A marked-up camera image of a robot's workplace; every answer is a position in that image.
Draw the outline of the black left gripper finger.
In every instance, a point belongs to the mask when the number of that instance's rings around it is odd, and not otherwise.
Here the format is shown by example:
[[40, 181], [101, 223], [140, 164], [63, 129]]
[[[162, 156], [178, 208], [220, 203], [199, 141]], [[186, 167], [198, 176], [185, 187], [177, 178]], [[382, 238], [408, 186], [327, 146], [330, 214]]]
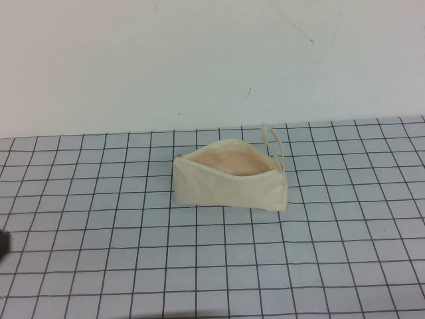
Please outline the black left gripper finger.
[[11, 250], [11, 236], [6, 231], [0, 231], [0, 260], [3, 260]]

